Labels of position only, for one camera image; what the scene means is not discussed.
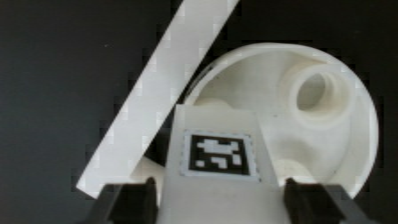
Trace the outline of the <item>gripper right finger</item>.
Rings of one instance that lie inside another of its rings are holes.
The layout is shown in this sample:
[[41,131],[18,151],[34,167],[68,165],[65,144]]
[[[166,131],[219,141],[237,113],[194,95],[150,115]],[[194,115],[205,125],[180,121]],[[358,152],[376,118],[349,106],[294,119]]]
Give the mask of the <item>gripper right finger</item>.
[[344,187],[287,179],[285,206],[292,224],[372,224]]

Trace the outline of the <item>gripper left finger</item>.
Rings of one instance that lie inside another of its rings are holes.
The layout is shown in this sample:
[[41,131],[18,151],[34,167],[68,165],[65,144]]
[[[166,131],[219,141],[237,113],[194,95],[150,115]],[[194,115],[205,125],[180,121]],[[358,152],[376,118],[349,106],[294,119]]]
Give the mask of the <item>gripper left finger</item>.
[[107,184],[88,215],[88,224],[157,223],[157,181]]

